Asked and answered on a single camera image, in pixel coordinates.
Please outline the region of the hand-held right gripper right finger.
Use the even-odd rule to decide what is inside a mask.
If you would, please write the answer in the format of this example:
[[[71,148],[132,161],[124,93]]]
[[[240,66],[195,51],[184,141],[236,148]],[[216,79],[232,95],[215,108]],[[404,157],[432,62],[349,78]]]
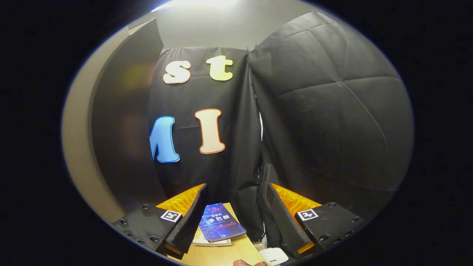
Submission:
[[[267,201],[284,249],[296,259],[333,249],[366,225],[336,202],[319,204],[274,183],[268,185]]]

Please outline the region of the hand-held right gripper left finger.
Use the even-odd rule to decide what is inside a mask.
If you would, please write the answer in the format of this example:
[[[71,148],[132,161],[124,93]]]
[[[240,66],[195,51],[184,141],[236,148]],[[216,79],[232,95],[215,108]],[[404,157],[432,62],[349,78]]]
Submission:
[[[151,251],[182,259],[194,239],[207,198],[207,184],[200,184],[155,206],[142,204],[113,225]]]

